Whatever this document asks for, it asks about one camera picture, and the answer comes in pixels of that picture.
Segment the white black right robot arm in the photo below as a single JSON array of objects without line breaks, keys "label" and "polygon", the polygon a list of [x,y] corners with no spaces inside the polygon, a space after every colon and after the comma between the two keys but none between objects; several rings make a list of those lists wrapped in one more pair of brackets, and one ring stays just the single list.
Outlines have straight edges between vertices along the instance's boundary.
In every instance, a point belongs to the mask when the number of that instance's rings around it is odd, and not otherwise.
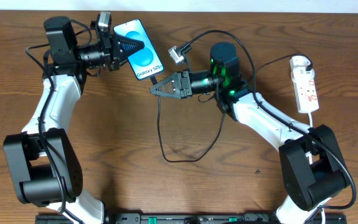
[{"label": "white black right robot arm", "polygon": [[355,188],[338,141],[331,128],[304,124],[267,102],[240,73],[236,46],[214,44],[210,68],[185,69],[155,83],[150,92],[158,97],[184,99],[211,94],[223,115],[256,131],[279,153],[287,197],[276,210],[281,223],[308,223],[325,214],[329,200],[346,188]]}]

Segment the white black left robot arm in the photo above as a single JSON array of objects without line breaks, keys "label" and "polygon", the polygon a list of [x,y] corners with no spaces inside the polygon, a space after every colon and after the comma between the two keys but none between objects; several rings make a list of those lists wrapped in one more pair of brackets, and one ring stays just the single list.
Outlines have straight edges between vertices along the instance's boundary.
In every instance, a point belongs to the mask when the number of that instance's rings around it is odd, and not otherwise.
[{"label": "white black left robot arm", "polygon": [[111,32],[103,11],[84,26],[89,39],[79,44],[75,20],[55,16],[44,22],[48,42],[39,61],[43,92],[22,131],[6,136],[3,147],[20,203],[45,207],[70,223],[111,223],[105,204],[83,186],[83,172],[68,138],[73,109],[88,77],[103,68],[118,70],[144,43]]}]

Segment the blue Galaxy smartphone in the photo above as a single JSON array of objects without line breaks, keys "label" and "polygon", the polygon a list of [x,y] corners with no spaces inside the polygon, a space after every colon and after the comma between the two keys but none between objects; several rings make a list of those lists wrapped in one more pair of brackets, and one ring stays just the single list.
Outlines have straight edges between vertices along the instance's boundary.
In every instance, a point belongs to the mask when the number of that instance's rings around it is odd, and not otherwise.
[{"label": "blue Galaxy smartphone", "polygon": [[140,40],[144,47],[128,57],[131,68],[138,80],[157,75],[164,70],[163,64],[139,19],[125,22],[113,28],[115,34],[129,39]]}]

